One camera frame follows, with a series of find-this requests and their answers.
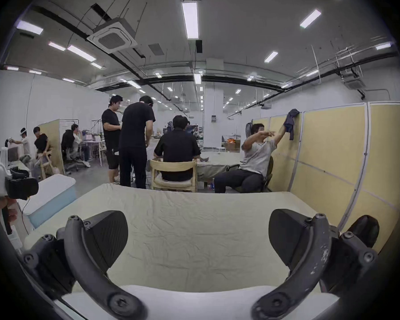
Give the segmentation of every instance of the wooden chair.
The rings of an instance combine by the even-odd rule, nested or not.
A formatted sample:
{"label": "wooden chair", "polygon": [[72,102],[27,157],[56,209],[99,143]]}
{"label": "wooden chair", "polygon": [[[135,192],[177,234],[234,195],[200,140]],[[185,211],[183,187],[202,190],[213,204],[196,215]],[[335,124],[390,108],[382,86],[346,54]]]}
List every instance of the wooden chair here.
{"label": "wooden chair", "polygon": [[[179,191],[197,192],[197,161],[182,163],[165,163],[156,159],[150,160],[151,166],[151,187],[153,189],[172,189]],[[193,169],[193,177],[186,181],[163,180],[161,172],[183,172]]]}

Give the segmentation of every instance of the black t-shirt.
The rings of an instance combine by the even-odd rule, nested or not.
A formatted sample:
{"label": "black t-shirt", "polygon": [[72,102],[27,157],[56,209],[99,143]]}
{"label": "black t-shirt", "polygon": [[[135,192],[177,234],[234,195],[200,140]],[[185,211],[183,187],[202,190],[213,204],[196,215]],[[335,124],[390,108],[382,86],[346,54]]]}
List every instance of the black t-shirt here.
{"label": "black t-shirt", "polygon": [[[163,161],[168,163],[192,161],[193,157],[201,154],[196,138],[180,128],[164,134],[154,152],[159,157],[163,155]],[[184,172],[162,172],[163,179],[169,181],[185,181],[192,176],[192,168]]]}
{"label": "black t-shirt", "polygon": [[145,103],[136,102],[129,105],[123,113],[122,133],[120,134],[120,148],[145,148],[145,123],[153,120],[154,111]]}
{"label": "black t-shirt", "polygon": [[37,147],[37,152],[42,153],[46,149],[47,145],[47,136],[46,134],[40,134],[37,140],[34,141],[35,146]]}
{"label": "black t-shirt", "polygon": [[[111,109],[102,113],[102,125],[109,123],[111,125],[120,125],[117,114]],[[105,145],[108,151],[118,151],[118,140],[120,139],[120,129],[116,131],[106,131],[104,129]]]}

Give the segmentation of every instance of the white wall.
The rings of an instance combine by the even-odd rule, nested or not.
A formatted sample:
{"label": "white wall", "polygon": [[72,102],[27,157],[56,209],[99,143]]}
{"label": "white wall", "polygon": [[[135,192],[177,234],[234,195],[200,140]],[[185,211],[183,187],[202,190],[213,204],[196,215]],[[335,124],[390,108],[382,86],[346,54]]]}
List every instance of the white wall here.
{"label": "white wall", "polygon": [[27,134],[34,150],[33,128],[56,119],[79,119],[90,129],[108,107],[108,94],[54,78],[0,70],[0,148],[12,137]]}

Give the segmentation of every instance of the mattress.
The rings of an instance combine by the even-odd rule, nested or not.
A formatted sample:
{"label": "mattress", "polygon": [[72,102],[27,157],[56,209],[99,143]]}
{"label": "mattress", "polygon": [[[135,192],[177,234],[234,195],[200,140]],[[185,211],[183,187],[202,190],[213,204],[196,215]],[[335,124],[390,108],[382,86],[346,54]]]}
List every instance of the mattress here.
{"label": "mattress", "polygon": [[[120,210],[127,219],[126,247],[108,270],[117,285],[186,292],[278,286],[289,270],[268,239],[273,210],[316,212],[290,192],[211,194],[142,190],[103,184],[39,226],[25,248],[55,234],[71,215],[82,219]],[[81,291],[76,285],[73,291]]]}

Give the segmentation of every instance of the white t-shirt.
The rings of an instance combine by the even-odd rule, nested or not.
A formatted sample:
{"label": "white t-shirt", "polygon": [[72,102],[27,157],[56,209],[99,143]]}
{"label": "white t-shirt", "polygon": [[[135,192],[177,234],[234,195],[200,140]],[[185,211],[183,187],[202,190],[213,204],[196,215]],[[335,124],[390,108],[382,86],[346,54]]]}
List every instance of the white t-shirt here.
{"label": "white t-shirt", "polygon": [[263,177],[267,176],[270,156],[276,148],[277,146],[272,139],[264,143],[253,143],[252,148],[244,153],[240,169],[262,174]]}

